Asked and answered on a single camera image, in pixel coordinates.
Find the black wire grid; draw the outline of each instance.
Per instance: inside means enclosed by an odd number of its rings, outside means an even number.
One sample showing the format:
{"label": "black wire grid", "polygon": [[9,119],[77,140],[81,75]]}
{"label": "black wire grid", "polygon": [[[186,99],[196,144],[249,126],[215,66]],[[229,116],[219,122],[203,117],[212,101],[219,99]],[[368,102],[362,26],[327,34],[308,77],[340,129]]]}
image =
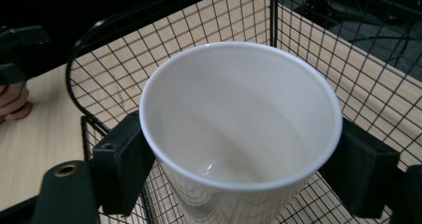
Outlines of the black wire grid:
{"label": "black wire grid", "polygon": [[[95,24],[67,68],[83,116],[86,160],[128,113],[149,76],[169,57],[219,41],[275,46],[308,61],[332,85],[343,116],[401,153],[405,170],[422,162],[420,0],[154,0]],[[184,223],[155,164],[128,217],[102,223]],[[350,216],[317,173],[274,223],[388,223]]]}

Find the white paper cup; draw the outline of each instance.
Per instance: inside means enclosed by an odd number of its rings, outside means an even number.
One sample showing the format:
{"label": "white paper cup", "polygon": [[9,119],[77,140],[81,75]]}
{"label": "white paper cup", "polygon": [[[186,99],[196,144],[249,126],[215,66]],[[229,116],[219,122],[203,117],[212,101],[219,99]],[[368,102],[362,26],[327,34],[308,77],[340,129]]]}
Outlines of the white paper cup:
{"label": "white paper cup", "polygon": [[190,223],[270,223],[332,155],[341,110],[323,76],[270,46],[220,42],[162,64],[143,134]]}

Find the human hand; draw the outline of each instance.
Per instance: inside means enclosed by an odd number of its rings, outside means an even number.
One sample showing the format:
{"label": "human hand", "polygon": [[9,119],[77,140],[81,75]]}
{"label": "human hand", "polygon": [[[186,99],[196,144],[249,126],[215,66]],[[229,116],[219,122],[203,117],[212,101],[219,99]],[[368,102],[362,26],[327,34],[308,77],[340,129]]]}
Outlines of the human hand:
{"label": "human hand", "polygon": [[32,110],[32,103],[27,101],[28,95],[28,89],[21,83],[0,86],[0,123],[26,117]]}

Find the dark background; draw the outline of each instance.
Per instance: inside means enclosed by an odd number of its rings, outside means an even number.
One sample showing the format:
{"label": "dark background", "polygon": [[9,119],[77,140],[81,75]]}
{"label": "dark background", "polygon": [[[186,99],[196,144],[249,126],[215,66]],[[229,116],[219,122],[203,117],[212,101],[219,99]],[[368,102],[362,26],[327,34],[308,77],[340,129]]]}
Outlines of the dark background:
{"label": "dark background", "polygon": [[0,0],[0,27],[40,25],[51,41],[20,46],[28,78],[64,64],[74,44],[97,21],[150,0]]}

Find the light wooden table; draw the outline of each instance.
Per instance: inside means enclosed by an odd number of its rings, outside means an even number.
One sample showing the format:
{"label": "light wooden table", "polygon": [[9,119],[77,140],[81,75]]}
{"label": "light wooden table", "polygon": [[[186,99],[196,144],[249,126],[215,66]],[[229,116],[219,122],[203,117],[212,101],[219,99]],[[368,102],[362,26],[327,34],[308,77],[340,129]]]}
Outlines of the light wooden table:
{"label": "light wooden table", "polygon": [[80,117],[65,85],[65,66],[28,81],[34,107],[0,124],[0,211],[39,194],[51,167],[83,159]]}

